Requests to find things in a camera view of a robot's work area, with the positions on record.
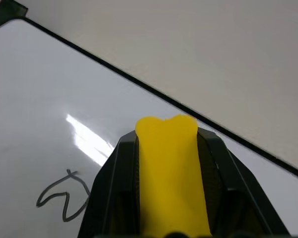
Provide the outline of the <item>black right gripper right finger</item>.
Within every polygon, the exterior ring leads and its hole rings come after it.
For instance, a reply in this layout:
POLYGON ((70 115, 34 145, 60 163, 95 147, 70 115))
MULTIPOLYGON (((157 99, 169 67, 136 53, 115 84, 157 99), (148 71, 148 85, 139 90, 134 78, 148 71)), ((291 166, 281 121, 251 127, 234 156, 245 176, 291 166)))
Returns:
POLYGON ((199 128, 197 146, 208 221, 214 237, 290 234, 253 173, 215 133, 199 128))

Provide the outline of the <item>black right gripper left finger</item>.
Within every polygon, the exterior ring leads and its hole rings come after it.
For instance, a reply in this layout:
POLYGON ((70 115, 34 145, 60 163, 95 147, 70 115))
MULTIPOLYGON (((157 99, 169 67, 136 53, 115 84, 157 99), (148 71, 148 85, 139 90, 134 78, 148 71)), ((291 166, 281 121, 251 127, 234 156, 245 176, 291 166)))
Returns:
POLYGON ((140 234, 139 140, 120 138, 95 177, 78 237, 136 237, 140 234))

